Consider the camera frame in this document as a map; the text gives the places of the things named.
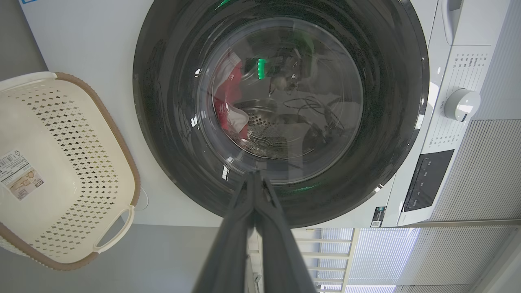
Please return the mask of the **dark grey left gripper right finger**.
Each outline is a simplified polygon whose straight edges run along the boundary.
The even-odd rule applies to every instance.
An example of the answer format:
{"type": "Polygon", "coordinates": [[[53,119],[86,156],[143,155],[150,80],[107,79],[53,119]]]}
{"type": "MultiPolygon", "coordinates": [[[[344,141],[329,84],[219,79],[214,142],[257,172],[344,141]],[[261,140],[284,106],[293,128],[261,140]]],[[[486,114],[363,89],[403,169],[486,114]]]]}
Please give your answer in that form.
{"type": "Polygon", "coordinates": [[[255,172],[255,226],[262,237],[265,293],[317,293],[270,181],[255,172]]]}

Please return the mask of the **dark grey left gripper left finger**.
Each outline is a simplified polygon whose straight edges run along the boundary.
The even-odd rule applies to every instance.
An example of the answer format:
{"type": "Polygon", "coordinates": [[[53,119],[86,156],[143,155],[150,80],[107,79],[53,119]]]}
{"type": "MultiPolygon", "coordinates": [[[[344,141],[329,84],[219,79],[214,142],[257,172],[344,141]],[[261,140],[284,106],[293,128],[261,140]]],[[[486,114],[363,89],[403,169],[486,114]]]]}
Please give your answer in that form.
{"type": "Polygon", "coordinates": [[[244,293],[255,174],[247,173],[234,191],[193,293],[244,293]]]}

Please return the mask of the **round dark glass washer door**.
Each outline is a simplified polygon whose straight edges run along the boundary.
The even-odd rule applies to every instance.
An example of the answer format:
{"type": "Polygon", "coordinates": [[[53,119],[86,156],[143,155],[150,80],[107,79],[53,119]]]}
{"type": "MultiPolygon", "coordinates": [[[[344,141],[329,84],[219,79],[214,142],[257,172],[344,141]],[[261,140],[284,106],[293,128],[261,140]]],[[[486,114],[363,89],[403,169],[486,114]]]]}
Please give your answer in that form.
{"type": "Polygon", "coordinates": [[[261,171],[289,225],[305,227],[360,206],[398,171],[425,113],[429,60],[400,0],[154,0],[133,75],[145,140],[183,193],[223,216],[244,174],[261,171]],[[274,160],[223,130],[212,92],[228,52],[242,61],[235,103],[296,110],[324,146],[274,160]]]}

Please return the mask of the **red and white garment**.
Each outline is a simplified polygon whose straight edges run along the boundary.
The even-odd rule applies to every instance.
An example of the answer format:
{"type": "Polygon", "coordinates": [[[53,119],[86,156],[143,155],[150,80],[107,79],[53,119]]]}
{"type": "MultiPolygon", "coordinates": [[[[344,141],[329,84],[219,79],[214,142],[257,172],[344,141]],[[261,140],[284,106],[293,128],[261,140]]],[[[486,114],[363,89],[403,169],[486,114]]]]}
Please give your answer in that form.
{"type": "Polygon", "coordinates": [[[233,104],[242,98],[240,82],[242,61],[234,52],[228,52],[214,75],[214,110],[223,130],[239,139],[247,138],[249,115],[233,104]]]}

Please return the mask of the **stainless steel washing machine drum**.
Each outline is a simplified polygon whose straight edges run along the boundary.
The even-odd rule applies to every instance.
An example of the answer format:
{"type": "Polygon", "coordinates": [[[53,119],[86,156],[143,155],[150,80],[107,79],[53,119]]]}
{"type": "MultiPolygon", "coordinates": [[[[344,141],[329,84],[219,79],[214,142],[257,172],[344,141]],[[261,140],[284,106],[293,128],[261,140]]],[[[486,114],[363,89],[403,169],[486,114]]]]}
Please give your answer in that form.
{"type": "Polygon", "coordinates": [[[320,127],[296,110],[268,99],[242,101],[234,106],[249,116],[242,147],[255,156],[287,160],[324,146],[320,127]]]}

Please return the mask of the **cream perforated laundry basket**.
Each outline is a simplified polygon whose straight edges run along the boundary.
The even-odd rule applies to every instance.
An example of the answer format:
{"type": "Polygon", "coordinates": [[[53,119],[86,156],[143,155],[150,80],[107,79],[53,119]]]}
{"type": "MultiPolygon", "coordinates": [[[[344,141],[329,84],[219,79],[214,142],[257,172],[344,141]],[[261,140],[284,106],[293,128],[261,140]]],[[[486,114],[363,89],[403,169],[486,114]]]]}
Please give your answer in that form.
{"type": "Polygon", "coordinates": [[[87,83],[61,72],[0,81],[0,157],[12,150],[25,156],[44,185],[22,201],[0,186],[0,248],[70,271],[128,232],[140,176],[87,83]]]}

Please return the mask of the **printed paper label sticker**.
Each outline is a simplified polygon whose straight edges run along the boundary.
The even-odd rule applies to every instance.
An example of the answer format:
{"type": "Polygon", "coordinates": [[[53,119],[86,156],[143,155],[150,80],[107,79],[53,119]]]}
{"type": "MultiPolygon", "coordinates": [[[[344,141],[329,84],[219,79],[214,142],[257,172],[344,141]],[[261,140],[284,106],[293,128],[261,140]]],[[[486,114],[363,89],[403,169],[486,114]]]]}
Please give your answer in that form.
{"type": "Polygon", "coordinates": [[[19,201],[44,185],[42,175],[19,150],[0,157],[0,186],[19,201]]]}

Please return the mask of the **white front-load washing machine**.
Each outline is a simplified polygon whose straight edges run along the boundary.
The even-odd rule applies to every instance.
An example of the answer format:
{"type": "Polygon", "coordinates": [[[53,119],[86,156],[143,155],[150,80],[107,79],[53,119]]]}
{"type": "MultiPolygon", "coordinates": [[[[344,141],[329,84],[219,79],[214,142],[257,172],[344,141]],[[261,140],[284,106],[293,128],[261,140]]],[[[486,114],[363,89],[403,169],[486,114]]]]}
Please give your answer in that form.
{"type": "MultiPolygon", "coordinates": [[[[411,181],[412,167],[423,153],[434,151],[434,131],[448,119],[433,110],[441,101],[439,86],[448,68],[449,55],[464,48],[479,49],[493,55],[500,28],[510,0],[491,0],[493,26],[485,28],[483,44],[450,46],[444,34],[441,0],[400,0],[414,8],[429,46],[431,67],[429,114],[422,121],[417,140],[405,162],[385,185],[375,189],[365,202],[348,213],[309,228],[370,228],[376,207],[386,207],[381,227],[456,227],[478,225],[519,225],[521,216],[485,216],[478,219],[440,219],[432,217],[441,209],[443,193],[448,192],[449,178],[455,177],[455,159],[443,178],[432,206],[403,212],[405,185],[411,181]]],[[[167,178],[153,158],[141,129],[134,104],[131,71],[138,34],[152,0],[37,0],[21,3],[37,46],[51,72],[72,74],[93,87],[114,119],[136,162],[141,176],[140,202],[136,224],[192,227],[216,227],[222,218],[188,198],[167,178]]]]}

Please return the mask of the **white metal railing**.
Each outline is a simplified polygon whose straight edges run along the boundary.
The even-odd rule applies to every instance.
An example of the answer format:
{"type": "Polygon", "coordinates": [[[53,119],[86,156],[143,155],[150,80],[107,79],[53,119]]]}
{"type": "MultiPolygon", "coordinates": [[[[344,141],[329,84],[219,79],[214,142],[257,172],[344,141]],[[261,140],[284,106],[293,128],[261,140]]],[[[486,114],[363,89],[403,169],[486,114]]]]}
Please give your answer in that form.
{"type": "Polygon", "coordinates": [[[317,293],[346,293],[359,228],[292,230],[317,293]]]}

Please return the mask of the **small QR code sticker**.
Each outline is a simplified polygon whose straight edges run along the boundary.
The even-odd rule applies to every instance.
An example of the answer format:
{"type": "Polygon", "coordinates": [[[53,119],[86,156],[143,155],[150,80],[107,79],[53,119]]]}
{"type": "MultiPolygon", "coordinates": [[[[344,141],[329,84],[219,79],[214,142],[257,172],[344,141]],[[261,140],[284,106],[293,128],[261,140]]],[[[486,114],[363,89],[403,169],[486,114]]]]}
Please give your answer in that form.
{"type": "Polygon", "coordinates": [[[370,223],[370,228],[380,228],[385,218],[386,207],[376,207],[374,210],[373,218],[370,223]]]}

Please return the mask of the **black control display panel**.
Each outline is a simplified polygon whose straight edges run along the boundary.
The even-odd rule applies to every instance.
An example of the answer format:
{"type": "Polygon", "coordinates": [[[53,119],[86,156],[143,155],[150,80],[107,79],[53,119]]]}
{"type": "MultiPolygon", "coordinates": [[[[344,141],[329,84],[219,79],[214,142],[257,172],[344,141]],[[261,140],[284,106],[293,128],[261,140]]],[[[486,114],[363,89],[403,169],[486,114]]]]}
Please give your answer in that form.
{"type": "Polygon", "coordinates": [[[454,150],[421,154],[403,204],[403,211],[432,206],[448,170],[454,150]]]}

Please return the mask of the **white program dial knob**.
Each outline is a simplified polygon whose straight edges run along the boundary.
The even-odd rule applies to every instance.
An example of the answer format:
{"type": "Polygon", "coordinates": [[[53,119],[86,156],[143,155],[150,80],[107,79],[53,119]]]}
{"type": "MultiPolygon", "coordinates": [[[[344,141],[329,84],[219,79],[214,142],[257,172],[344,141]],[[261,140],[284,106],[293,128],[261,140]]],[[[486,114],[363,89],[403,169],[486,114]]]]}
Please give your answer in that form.
{"type": "Polygon", "coordinates": [[[478,111],[481,96],[477,91],[458,89],[452,93],[444,105],[444,115],[457,122],[466,122],[478,111]]]}

